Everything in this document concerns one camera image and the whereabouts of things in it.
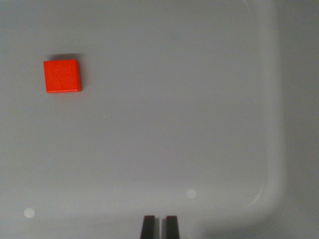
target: red square block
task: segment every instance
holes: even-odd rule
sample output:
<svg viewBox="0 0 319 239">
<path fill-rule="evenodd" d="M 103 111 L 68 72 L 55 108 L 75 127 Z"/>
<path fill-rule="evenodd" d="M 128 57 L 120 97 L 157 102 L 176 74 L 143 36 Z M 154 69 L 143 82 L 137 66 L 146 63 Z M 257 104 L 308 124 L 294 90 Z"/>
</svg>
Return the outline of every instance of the red square block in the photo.
<svg viewBox="0 0 319 239">
<path fill-rule="evenodd" d="M 80 67 L 76 60 L 45 61 L 43 65 L 48 93 L 82 90 Z"/>
</svg>

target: white surface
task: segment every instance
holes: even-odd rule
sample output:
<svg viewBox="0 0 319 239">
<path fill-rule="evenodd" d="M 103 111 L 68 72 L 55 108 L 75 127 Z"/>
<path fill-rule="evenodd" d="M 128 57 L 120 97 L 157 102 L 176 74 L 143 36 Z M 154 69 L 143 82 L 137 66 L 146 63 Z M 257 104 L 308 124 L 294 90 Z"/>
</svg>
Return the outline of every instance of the white surface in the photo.
<svg viewBox="0 0 319 239">
<path fill-rule="evenodd" d="M 138 238 L 155 214 L 177 215 L 182 238 L 238 238 L 280 216 L 289 180 L 271 1 L 0 11 L 2 237 Z M 83 92 L 49 95 L 42 62 L 65 53 Z"/>
<path fill-rule="evenodd" d="M 319 238 L 319 1 L 280 1 L 291 189 L 279 221 L 254 239 Z"/>
</svg>

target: red tile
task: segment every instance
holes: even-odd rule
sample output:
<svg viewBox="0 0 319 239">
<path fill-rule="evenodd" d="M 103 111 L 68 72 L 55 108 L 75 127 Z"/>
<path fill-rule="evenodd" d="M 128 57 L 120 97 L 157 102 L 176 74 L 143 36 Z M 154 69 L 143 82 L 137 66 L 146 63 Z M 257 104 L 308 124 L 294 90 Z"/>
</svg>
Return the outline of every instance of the red tile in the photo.
<svg viewBox="0 0 319 239">
<path fill-rule="evenodd" d="M 80 67 L 76 60 L 45 61 L 43 65 L 48 93 L 82 91 Z"/>
</svg>

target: white tray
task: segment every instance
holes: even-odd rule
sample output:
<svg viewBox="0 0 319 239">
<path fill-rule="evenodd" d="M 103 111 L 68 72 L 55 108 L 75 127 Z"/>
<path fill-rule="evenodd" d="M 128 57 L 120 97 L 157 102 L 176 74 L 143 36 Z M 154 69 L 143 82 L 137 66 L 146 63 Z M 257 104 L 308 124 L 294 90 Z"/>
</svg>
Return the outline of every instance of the white tray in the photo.
<svg viewBox="0 0 319 239">
<path fill-rule="evenodd" d="M 43 61 L 67 57 L 83 91 L 47 94 Z M 0 238 L 139 238 L 144 215 L 259 234 L 285 125 L 272 1 L 0 3 Z"/>
</svg>

